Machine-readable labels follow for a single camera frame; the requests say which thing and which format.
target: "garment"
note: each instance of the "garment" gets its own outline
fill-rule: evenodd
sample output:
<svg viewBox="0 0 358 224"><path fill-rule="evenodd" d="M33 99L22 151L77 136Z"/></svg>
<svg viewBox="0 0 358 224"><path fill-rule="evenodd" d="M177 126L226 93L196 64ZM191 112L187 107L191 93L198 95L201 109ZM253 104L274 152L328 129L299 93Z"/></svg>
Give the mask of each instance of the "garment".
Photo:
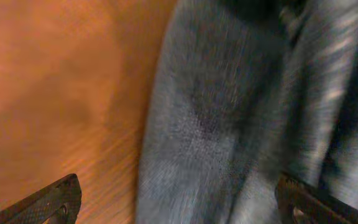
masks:
<svg viewBox="0 0 358 224"><path fill-rule="evenodd" d="M358 209L358 0L182 0L139 166L137 223L280 223L281 171Z"/></svg>

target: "brown wooden surface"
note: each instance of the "brown wooden surface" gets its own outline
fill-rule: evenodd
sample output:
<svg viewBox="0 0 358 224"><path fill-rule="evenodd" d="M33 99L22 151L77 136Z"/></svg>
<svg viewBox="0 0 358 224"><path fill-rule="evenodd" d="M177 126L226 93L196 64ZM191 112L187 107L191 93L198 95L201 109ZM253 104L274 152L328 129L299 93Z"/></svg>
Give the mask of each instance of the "brown wooden surface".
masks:
<svg viewBox="0 0 358 224"><path fill-rule="evenodd" d="M144 120L173 6L0 0L0 210L77 173L77 223L134 221Z"/></svg>

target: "dark fabric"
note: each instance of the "dark fabric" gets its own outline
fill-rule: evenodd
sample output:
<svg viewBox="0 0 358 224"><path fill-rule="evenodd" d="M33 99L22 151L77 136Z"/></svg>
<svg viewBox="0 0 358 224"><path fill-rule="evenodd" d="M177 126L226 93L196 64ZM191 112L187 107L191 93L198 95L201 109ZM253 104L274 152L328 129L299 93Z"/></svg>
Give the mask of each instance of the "dark fabric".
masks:
<svg viewBox="0 0 358 224"><path fill-rule="evenodd" d="M358 0L280 12L277 1L178 3L137 223L280 223L283 170L358 209Z"/></svg>

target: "black object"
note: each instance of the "black object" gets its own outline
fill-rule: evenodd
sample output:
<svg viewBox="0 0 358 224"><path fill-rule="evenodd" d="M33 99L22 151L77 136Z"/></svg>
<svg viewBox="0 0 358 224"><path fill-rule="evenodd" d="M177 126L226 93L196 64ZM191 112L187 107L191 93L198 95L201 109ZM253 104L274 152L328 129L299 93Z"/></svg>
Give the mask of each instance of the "black object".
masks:
<svg viewBox="0 0 358 224"><path fill-rule="evenodd" d="M283 224L358 224L358 210L283 174L275 191Z"/></svg>
<svg viewBox="0 0 358 224"><path fill-rule="evenodd" d="M80 183L69 174L1 211L0 223L72 224L80 207Z"/></svg>

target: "wooden table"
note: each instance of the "wooden table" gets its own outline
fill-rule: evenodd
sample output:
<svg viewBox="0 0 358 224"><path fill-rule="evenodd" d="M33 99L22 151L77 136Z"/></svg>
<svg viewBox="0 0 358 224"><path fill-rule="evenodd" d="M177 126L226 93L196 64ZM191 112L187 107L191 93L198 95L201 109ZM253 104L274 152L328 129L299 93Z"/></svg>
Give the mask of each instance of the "wooden table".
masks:
<svg viewBox="0 0 358 224"><path fill-rule="evenodd" d="M0 0L0 210L69 173L77 223L132 223L174 0Z"/></svg>

